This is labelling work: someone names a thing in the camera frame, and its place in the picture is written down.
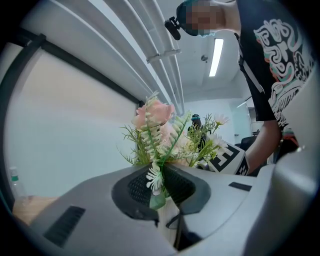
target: black mesh grille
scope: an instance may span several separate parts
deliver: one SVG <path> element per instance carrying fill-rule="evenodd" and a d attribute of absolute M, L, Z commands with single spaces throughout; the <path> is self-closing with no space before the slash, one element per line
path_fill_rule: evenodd
<path fill-rule="evenodd" d="M 147 182 L 149 181 L 146 178 L 147 171 L 131 180 L 128 184 L 130 197 L 137 201 L 140 204 L 143 204 L 149 207 L 151 189 L 147 188 Z"/>
<path fill-rule="evenodd" d="M 55 245 L 63 247 L 85 211 L 83 208 L 70 206 L 43 236 Z"/>
<path fill-rule="evenodd" d="M 196 191 L 196 186 L 192 181 L 170 168 L 164 166 L 163 175 L 164 186 L 177 206 Z"/>

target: ceiling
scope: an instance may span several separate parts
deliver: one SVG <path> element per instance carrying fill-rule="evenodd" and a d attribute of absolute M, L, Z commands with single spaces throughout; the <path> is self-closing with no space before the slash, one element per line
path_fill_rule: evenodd
<path fill-rule="evenodd" d="M 176 17 L 177 6 L 182 0 L 157 0 L 157 2 L 164 18 L 169 19 L 172 16 Z M 176 42 L 181 53 L 176 57 L 184 100 L 189 102 L 242 98 L 241 89 L 237 87 L 235 81 L 243 78 L 238 66 L 238 43 L 234 33 L 224 30 L 205 38 L 190 36 L 183 30 L 180 30 L 180 34 L 181 39 Z M 223 39 L 223 48 L 216 75 L 209 77 L 216 38 Z M 208 56 L 207 62 L 201 60 L 202 55 Z"/>

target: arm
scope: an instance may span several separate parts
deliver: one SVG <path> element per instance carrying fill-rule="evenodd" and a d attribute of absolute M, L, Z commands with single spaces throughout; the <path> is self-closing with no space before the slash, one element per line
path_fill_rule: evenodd
<path fill-rule="evenodd" d="M 246 151 L 249 172 L 252 173 L 275 151 L 281 139 L 281 131 L 276 120 L 264 121 L 255 142 Z"/>

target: black t-shirt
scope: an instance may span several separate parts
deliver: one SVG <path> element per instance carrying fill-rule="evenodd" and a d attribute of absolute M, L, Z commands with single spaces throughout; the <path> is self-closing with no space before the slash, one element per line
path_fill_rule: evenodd
<path fill-rule="evenodd" d="M 315 54 L 297 22 L 275 0 L 237 0 L 243 59 L 263 88 L 259 92 L 240 65 L 253 99 L 256 120 L 277 120 L 288 127 L 283 109 L 303 87 Z"/>

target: white wall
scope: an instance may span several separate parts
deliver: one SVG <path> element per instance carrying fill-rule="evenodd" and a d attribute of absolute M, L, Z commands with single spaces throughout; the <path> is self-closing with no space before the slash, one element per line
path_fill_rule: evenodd
<path fill-rule="evenodd" d="M 230 108 L 232 112 L 232 120 L 234 126 L 235 143 L 241 143 L 241 140 L 252 136 L 252 125 L 249 115 L 249 110 L 246 104 L 243 104 L 241 99 L 230 100 Z"/>
<path fill-rule="evenodd" d="M 256 120 L 256 110 L 254 107 L 250 107 L 249 108 L 249 112 L 250 112 L 250 119 L 251 119 L 251 125 L 252 125 L 252 131 L 253 132 L 257 132 L 258 130 L 261 131 L 261 128 L 264 124 L 263 121 L 257 121 Z"/>
<path fill-rule="evenodd" d="M 60 196 L 78 183 L 130 166 L 118 153 L 136 105 L 56 57 L 39 52 L 19 79 L 5 124 L 7 166 L 29 195 Z"/>
<path fill-rule="evenodd" d="M 185 110 L 190 110 L 192 114 L 198 114 L 201 117 L 201 122 L 204 124 L 204 117 L 207 114 L 223 114 L 228 117 L 230 121 L 225 125 L 221 126 L 220 129 L 216 131 L 218 135 L 221 135 L 222 138 L 230 143 L 235 144 L 235 129 L 233 122 L 233 115 L 230 108 L 229 101 L 226 99 L 212 99 L 212 100 L 202 100 L 202 101 L 192 101 L 185 103 Z"/>

